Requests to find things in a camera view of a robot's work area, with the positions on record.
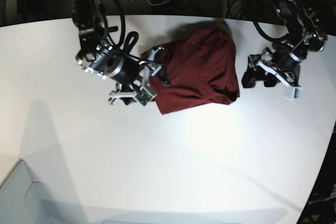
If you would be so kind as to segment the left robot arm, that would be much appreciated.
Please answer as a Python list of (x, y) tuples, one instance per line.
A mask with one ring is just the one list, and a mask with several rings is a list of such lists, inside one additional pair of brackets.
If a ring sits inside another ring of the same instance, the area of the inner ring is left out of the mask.
[(309, 52), (322, 51), (328, 36), (319, 27), (316, 13), (305, 4), (305, 0), (272, 0), (272, 4), (288, 32), (278, 38), (267, 35), (256, 20), (256, 13), (252, 13), (256, 30), (262, 38), (272, 43), (272, 47), (248, 56), (242, 86), (248, 89), (262, 82), (266, 88), (271, 88), (282, 83), (285, 98), (295, 100), (302, 93), (300, 64), (306, 60)]

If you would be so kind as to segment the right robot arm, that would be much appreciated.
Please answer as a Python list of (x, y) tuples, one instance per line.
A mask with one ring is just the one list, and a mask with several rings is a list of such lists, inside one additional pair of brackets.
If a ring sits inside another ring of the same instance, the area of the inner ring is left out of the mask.
[(153, 47), (143, 58), (132, 55), (139, 34), (126, 32), (123, 7), (119, 0), (112, 1), (119, 11), (120, 26), (109, 26), (102, 0), (74, 0), (72, 21), (80, 42), (76, 62), (86, 73), (115, 81), (109, 104), (120, 99), (125, 105), (137, 102), (145, 106), (156, 97), (149, 83), (151, 77), (170, 86), (163, 63), (155, 58), (164, 48)]

